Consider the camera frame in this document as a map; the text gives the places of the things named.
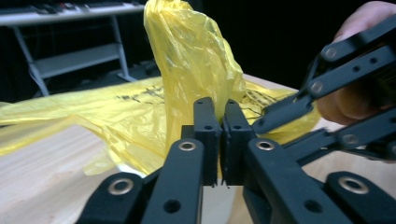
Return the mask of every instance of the plastic bag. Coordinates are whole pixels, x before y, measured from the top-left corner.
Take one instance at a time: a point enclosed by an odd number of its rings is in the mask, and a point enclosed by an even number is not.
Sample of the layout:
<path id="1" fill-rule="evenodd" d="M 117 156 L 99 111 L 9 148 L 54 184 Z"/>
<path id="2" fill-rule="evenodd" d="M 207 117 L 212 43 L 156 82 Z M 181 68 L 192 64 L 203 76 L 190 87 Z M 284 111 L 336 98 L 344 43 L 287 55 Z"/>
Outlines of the plastic bag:
<path id="1" fill-rule="evenodd" d="M 194 101 L 210 96 L 220 120 L 227 101 L 243 97 L 243 72 L 217 24 L 186 2 L 147 1 L 144 25 L 163 76 L 170 147 L 193 123 Z"/>
<path id="2" fill-rule="evenodd" d="M 128 164 L 148 175 L 163 165 L 181 125 L 192 124 L 192 104 L 212 97 L 220 120 L 229 98 L 249 123 L 269 104 L 294 93 L 267 90 L 243 79 L 219 27 L 182 1 L 149 0 L 145 27 L 162 77 L 91 91 L 69 92 L 0 107 L 0 155 L 79 124 L 102 138 L 104 153 L 87 163 L 87 175 Z M 316 109 L 265 137 L 280 144 L 309 132 Z"/>

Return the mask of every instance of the gray shelving unit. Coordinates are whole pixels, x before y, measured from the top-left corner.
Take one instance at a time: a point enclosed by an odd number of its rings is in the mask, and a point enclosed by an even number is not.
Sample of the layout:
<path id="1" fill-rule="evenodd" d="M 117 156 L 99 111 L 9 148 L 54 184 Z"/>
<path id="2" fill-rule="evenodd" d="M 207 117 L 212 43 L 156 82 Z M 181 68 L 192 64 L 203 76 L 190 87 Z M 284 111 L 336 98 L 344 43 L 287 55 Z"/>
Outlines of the gray shelving unit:
<path id="1" fill-rule="evenodd" d="M 93 66 L 99 63 L 106 63 L 113 60 L 120 60 L 122 74 L 119 77 L 127 81 L 136 81 L 129 75 L 128 66 L 124 54 L 123 45 L 120 38 L 120 30 L 117 23 L 116 15 L 110 15 L 113 32 L 115 36 L 114 43 L 105 44 L 90 49 L 83 49 L 69 52 L 66 54 L 56 55 L 48 58 L 34 60 L 18 26 L 14 26 L 14 33 L 21 45 L 24 56 L 28 62 L 32 77 L 37 83 L 41 93 L 44 96 L 50 95 L 45 83 L 45 78 L 59 76 L 78 69 Z"/>

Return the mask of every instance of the metal screw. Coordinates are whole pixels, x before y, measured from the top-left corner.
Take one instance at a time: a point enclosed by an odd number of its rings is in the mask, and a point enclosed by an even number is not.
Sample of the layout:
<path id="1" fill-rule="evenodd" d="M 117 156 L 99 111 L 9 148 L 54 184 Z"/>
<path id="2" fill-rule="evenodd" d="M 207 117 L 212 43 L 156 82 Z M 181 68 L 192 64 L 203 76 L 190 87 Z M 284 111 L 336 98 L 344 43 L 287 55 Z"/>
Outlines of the metal screw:
<path id="1" fill-rule="evenodd" d="M 320 81 L 314 82 L 314 84 L 312 84 L 311 86 L 311 91 L 314 93 L 320 93 L 322 89 L 323 89 L 323 83 Z"/>
<path id="2" fill-rule="evenodd" d="M 192 151 L 196 149 L 197 146 L 192 142 L 182 142 L 178 145 L 178 148 L 180 148 L 183 151 Z"/>
<path id="3" fill-rule="evenodd" d="M 116 187 L 120 183 L 125 184 L 122 189 Z M 128 178 L 120 178 L 116 179 L 115 181 L 113 181 L 113 183 L 111 183 L 110 186 L 108 186 L 108 192 L 110 192 L 112 195 L 121 195 L 128 193 L 133 187 L 134 181 Z"/>
<path id="4" fill-rule="evenodd" d="M 349 176 L 340 177 L 338 183 L 341 187 L 353 193 L 366 194 L 369 192 L 369 188 L 363 182 Z"/>
<path id="5" fill-rule="evenodd" d="M 326 50 L 326 53 L 325 53 L 326 57 L 328 57 L 328 58 L 333 58 L 333 57 L 335 57 L 336 54 L 337 54 L 337 49 L 335 49 L 335 48 L 329 48 Z"/>
<path id="6" fill-rule="evenodd" d="M 256 143 L 256 147 L 265 151 L 269 151 L 275 148 L 274 144 L 269 142 L 258 142 Z"/>
<path id="7" fill-rule="evenodd" d="M 359 137 L 355 134 L 346 134 L 343 136 L 344 142 L 347 144 L 357 144 L 359 143 Z"/>

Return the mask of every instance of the shelf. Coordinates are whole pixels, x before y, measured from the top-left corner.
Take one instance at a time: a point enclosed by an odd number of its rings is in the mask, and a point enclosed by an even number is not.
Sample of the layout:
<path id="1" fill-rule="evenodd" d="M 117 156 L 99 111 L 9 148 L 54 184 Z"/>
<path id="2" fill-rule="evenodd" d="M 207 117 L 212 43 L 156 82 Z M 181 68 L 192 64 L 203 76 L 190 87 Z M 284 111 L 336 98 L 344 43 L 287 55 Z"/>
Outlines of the shelf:
<path id="1" fill-rule="evenodd" d="M 35 61 L 42 78 L 54 77 L 120 57 L 118 44 L 107 44 Z"/>

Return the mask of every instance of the crumpled plastic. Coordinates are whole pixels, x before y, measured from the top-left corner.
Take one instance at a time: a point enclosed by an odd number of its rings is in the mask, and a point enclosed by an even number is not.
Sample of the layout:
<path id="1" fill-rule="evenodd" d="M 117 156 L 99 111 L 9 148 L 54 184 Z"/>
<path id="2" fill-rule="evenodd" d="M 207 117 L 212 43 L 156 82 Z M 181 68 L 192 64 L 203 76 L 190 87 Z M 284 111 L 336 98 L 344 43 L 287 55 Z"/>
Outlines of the crumpled plastic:
<path id="1" fill-rule="evenodd" d="M 239 102 L 251 124 L 263 109 L 295 91 L 268 90 L 243 79 L 217 24 L 183 1 L 149 0 L 144 25 L 162 76 L 90 91 L 0 105 L 0 155 L 81 125 L 106 142 L 87 163 L 87 175 L 127 164 L 143 174 L 159 169 L 181 126 L 193 124 L 192 104 L 210 96 L 221 120 L 228 99 Z M 280 144 L 309 132 L 319 114 L 265 134 Z"/>

